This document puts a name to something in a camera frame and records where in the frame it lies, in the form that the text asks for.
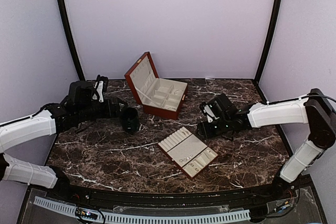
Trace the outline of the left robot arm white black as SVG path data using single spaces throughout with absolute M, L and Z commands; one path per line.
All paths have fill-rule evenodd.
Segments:
M 39 137 L 60 134 L 83 122 L 119 118 L 128 103 L 120 98 L 105 99 L 107 87 L 108 79 L 101 76 L 94 83 L 73 82 L 60 103 L 45 104 L 32 115 L 1 124 L 1 179 L 53 188 L 61 200 L 71 200 L 74 189 L 58 167 L 32 164 L 5 152 Z

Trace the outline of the red wooden jewelry box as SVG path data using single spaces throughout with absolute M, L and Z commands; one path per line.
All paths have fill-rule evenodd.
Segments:
M 145 52 L 124 75 L 143 112 L 177 120 L 187 95 L 186 82 L 160 78 L 152 56 Z

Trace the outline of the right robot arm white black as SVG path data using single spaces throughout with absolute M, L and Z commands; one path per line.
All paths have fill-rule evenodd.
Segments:
M 270 125 L 307 124 L 309 135 L 279 172 L 280 179 L 268 188 L 273 200 L 280 199 L 288 191 L 300 173 L 335 144 L 335 109 L 333 98 L 320 89 L 308 94 L 275 102 L 258 102 L 238 109 L 225 94 L 217 95 L 200 104 L 207 121 L 197 125 L 197 133 L 205 139 L 238 133 L 244 130 Z

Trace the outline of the dark green cup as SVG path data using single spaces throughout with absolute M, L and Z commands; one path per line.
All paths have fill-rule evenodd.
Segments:
M 121 126 L 126 133 L 134 134 L 140 128 L 140 120 L 136 108 L 124 108 L 119 119 Z

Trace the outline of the red jewelry tray cream insert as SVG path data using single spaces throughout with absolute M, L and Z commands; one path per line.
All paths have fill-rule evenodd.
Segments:
M 214 150 L 185 127 L 158 142 L 158 147 L 189 179 L 198 176 L 218 157 Z

